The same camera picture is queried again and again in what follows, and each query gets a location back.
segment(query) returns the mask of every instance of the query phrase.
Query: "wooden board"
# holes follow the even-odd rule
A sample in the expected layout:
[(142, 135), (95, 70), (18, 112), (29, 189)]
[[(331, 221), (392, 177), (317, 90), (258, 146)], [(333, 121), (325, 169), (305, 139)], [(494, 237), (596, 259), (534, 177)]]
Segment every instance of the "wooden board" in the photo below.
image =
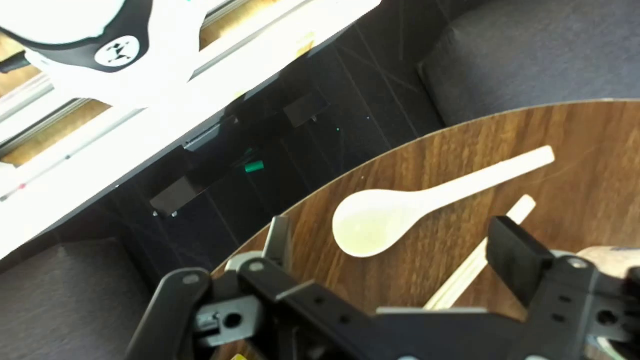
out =
[[(238, 27), (245, 19), (252, 18), (260, 10), (276, 3), (278, 0), (245, 0), (234, 10), (218, 16), (215, 22), (206, 24), (200, 32), (200, 43), (202, 47), (222, 38), (227, 32), (232, 32)], [(20, 43), (0, 38), (0, 55), (15, 53), (20, 49)], [(24, 84), (29, 77), (38, 73), (34, 68), (10, 72), (6, 77), (0, 77), (0, 95), (10, 92), (12, 87)], [(95, 116), (104, 112), (109, 106), (102, 102), (85, 102), (83, 106), (66, 108), (59, 114), (55, 114), (38, 132), (30, 135), (22, 135), (18, 141), (12, 144), (12, 150), (0, 157), (0, 161), (9, 161), (15, 166), (26, 164), (59, 139), (66, 138), (81, 126), (89, 123)]]

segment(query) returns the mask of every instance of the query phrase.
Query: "spoon handle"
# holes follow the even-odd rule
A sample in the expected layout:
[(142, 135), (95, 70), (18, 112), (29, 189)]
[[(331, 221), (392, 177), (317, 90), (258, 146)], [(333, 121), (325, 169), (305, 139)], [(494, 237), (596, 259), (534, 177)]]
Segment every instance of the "spoon handle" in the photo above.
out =
[(511, 160), (503, 160), (498, 164), (483, 168), (479, 172), (426, 188), (422, 189), (421, 204), (428, 206), (428, 212), (433, 212), (452, 201), (459, 201), (463, 198), (468, 198), (472, 194), (479, 194), (487, 188), (509, 181), (537, 168), (542, 168), (551, 161), (555, 161), (555, 150), (552, 146), (542, 146), (542, 147), (524, 152), (520, 156), (514, 156)]

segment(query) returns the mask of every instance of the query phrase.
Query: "gray cushion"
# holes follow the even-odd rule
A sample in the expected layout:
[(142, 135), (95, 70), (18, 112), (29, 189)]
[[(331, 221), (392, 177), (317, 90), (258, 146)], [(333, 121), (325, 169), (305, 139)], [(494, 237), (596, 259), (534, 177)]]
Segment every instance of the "gray cushion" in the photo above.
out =
[(122, 358), (146, 302), (118, 240), (55, 245), (0, 274), (0, 358)]
[(446, 123), (549, 102), (640, 97), (639, 0), (498, 0), (418, 70)]

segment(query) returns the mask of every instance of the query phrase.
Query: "wooden stick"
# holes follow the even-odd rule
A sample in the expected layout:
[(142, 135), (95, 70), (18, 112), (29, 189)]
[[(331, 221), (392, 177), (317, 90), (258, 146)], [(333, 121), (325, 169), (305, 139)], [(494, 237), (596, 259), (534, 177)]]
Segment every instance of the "wooden stick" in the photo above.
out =
[[(537, 201), (532, 196), (524, 194), (514, 208), (507, 212), (517, 224), (534, 210)], [(425, 304), (426, 310), (452, 308), (463, 291), (479, 277), (487, 265), (487, 237), (477, 245), (477, 250), (457, 268), (457, 271), (439, 287), (439, 291)]]

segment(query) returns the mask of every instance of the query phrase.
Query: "plastic spoon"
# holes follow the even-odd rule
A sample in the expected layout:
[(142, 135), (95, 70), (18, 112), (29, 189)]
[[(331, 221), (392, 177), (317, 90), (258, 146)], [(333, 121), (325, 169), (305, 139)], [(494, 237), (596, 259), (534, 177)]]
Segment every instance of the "plastic spoon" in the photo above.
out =
[(396, 243), (422, 216), (551, 161), (555, 161), (555, 150), (542, 146), (434, 188), (418, 191), (372, 188), (351, 194), (334, 212), (334, 237), (351, 255), (381, 254)]

